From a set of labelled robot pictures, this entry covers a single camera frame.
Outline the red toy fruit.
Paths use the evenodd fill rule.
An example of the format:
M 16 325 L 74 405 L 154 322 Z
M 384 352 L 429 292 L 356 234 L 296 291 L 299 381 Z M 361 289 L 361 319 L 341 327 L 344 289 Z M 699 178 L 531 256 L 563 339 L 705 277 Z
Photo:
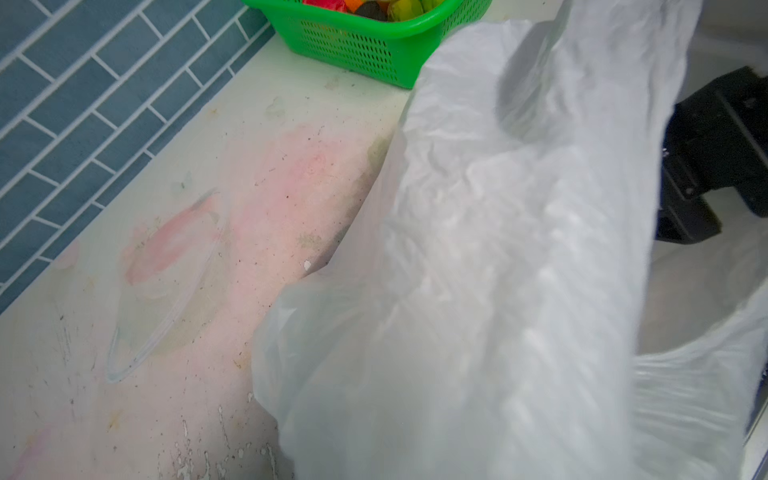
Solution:
M 335 12 L 346 13 L 348 11 L 344 0 L 303 0 L 302 3 Z

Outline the yellow toy fruit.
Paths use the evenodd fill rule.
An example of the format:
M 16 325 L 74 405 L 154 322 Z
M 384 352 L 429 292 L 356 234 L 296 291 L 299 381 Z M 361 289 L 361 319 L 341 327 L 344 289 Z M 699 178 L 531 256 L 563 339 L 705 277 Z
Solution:
M 420 0 L 390 1 L 387 7 L 389 22 L 404 22 L 418 18 L 425 13 Z

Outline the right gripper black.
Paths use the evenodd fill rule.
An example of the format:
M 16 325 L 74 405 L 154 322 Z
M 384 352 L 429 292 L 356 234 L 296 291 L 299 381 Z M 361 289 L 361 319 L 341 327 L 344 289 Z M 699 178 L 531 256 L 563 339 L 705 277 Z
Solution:
M 767 79 L 742 67 L 677 103 L 662 145 L 655 239 L 695 244 L 721 233 L 705 201 L 733 188 L 752 214 L 767 216 Z

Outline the dark avocado toy fruit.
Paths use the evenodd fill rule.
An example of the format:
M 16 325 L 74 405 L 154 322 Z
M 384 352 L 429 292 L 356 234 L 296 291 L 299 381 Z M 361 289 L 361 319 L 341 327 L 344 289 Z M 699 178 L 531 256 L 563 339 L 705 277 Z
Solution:
M 387 22 L 388 15 L 383 7 L 376 1 L 365 1 L 354 11 L 354 14 L 360 17 L 368 18 L 379 22 Z

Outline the green plastic basket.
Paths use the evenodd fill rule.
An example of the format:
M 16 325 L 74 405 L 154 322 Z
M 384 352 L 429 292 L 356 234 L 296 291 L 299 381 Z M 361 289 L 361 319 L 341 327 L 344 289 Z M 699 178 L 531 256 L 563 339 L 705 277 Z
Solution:
M 246 1 L 260 10 L 288 48 L 302 56 L 410 89 L 438 46 L 480 20 L 489 1 L 442 1 L 402 22 L 382 22 L 303 1 Z

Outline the white plastic bag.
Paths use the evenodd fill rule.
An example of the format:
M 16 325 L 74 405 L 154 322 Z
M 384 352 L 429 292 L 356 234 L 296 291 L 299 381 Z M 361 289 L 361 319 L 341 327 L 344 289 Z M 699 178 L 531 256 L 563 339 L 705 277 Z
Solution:
M 253 339 L 299 479 L 735 479 L 767 224 L 660 259 L 698 1 L 566 1 L 425 63 L 331 261 Z

